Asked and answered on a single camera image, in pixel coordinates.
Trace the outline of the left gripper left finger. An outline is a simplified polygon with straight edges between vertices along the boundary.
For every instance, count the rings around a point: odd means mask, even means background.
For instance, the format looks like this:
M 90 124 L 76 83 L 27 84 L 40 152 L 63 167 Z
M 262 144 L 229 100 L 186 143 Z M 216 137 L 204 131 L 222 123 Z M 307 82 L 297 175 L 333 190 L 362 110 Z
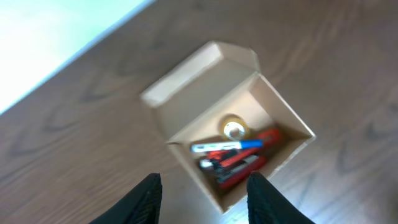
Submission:
M 161 176 L 151 173 L 90 224 L 158 224 L 161 202 Z

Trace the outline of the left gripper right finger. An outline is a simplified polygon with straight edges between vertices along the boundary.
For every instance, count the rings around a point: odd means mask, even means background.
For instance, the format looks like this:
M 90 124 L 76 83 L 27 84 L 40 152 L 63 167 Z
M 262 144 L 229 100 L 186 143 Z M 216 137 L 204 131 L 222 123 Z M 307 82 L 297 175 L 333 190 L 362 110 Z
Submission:
M 314 224 L 258 171 L 250 174 L 247 193 L 249 224 Z

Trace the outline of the red black stapler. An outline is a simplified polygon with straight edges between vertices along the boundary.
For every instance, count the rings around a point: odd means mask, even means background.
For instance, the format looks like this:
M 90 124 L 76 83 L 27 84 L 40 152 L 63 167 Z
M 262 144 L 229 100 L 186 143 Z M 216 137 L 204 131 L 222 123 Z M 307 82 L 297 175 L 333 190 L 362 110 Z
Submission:
M 267 162 L 262 156 L 252 155 L 222 171 L 217 176 L 218 187 L 222 190 L 230 189 L 247 178 L 252 171 L 259 170 Z

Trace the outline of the red utility knife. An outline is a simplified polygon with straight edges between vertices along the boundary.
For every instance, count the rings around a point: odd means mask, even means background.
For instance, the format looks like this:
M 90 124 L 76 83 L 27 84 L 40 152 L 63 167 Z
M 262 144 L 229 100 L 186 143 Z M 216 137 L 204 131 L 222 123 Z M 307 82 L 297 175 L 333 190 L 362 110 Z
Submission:
M 210 162 L 215 169 L 227 169 L 239 161 L 255 155 L 261 149 L 265 149 L 278 143 L 282 134 L 277 128 L 270 128 L 259 133 L 256 138 L 239 141 L 240 147 L 232 149 L 213 151 L 206 154 L 206 161 Z

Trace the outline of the blue whiteboard marker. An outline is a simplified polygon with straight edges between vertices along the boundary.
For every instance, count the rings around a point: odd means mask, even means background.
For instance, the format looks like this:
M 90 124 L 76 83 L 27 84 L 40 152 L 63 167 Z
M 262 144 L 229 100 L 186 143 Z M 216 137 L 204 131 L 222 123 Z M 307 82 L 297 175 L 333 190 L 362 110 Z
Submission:
M 250 149 L 262 146 L 263 146 L 262 140 L 253 139 L 253 140 L 242 140 L 242 141 L 225 141 L 225 142 L 211 142 L 204 144 L 193 144 L 191 146 L 191 151 L 195 153 L 229 151 L 235 149 Z

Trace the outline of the yellow tape roll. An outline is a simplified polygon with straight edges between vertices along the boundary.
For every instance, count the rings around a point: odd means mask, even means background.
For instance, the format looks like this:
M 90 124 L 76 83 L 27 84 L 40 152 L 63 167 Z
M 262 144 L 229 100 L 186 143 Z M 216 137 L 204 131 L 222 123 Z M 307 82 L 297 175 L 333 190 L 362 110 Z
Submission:
M 240 141 L 250 136 L 251 130 L 246 122 L 235 114 L 227 114 L 222 117 L 218 131 L 220 135 L 230 141 Z

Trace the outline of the cardboard box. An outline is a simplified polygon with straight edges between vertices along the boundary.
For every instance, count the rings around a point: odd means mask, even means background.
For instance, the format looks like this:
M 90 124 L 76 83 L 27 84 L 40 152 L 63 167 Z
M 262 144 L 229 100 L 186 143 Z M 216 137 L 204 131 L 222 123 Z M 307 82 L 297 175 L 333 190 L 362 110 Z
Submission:
M 268 161 L 260 169 L 271 177 L 315 139 L 261 73 L 256 53 L 234 44 L 206 43 L 146 89 L 141 100 L 169 150 L 220 212 L 246 195 L 246 183 L 221 192 L 200 170 L 192 144 L 220 141 L 228 118 L 241 118 L 252 133 L 275 126 L 284 138 L 268 149 Z

